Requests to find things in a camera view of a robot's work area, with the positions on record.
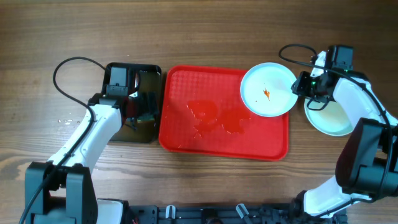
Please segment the light blue plate bottom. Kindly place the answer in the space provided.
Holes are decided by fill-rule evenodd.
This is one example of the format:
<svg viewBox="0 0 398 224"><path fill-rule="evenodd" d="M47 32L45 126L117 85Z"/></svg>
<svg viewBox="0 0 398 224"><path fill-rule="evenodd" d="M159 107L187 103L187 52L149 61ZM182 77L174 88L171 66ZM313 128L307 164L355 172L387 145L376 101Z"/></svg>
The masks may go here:
<svg viewBox="0 0 398 224"><path fill-rule="evenodd" d="M345 136L353 131L354 127L338 103L331 101L323 110L314 111L308 109L308 102L309 99L305 99L305 115L320 132L330 136Z"/></svg>

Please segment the light blue plate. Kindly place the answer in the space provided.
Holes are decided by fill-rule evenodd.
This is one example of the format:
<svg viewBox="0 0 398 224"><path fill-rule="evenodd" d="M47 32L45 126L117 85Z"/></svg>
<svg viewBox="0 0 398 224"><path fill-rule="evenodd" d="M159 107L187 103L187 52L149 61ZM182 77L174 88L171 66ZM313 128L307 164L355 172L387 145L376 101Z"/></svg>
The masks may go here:
<svg viewBox="0 0 398 224"><path fill-rule="evenodd" d="M279 63L261 63L250 68L243 76L241 99L254 114L280 116L292 109L298 100L291 89L296 80L292 71Z"/></svg>
<svg viewBox="0 0 398 224"><path fill-rule="evenodd" d="M314 111L308 109L308 102L309 99L305 99L305 115L320 132L330 136L345 136L353 131L354 127L338 103L331 101L323 110Z"/></svg>

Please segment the green yellow sponge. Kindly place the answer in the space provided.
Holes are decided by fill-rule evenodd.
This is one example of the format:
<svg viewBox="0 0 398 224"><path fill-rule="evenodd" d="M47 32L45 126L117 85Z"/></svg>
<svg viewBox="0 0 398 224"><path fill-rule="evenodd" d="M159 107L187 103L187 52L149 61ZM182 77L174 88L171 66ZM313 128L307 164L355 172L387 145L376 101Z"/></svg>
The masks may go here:
<svg viewBox="0 0 398 224"><path fill-rule="evenodd" d="M153 114L142 114L140 116L137 117L137 121L150 121L154 119L154 115Z"/></svg>

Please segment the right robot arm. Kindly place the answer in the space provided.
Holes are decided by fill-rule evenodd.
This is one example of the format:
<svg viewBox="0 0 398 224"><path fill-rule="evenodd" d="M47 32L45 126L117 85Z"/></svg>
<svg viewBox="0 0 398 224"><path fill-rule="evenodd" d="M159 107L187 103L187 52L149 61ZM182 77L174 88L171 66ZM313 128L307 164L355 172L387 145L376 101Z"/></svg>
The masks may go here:
<svg viewBox="0 0 398 224"><path fill-rule="evenodd" d="M353 48L332 45L315 54L292 92L310 102L340 105L354 127L335 175L291 202L292 220L324 220L359 202L397 196L397 118L374 95L367 76L353 69Z"/></svg>

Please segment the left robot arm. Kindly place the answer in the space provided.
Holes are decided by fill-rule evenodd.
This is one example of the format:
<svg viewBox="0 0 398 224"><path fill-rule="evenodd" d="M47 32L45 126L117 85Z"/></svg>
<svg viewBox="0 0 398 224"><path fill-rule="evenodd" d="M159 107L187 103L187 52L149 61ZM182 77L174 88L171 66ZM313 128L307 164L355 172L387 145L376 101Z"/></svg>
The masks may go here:
<svg viewBox="0 0 398 224"><path fill-rule="evenodd" d="M27 168L20 223L133 223L127 201L96 196L91 173L126 119L158 114L156 94L96 93L85 107L83 121L65 145L47 162Z"/></svg>

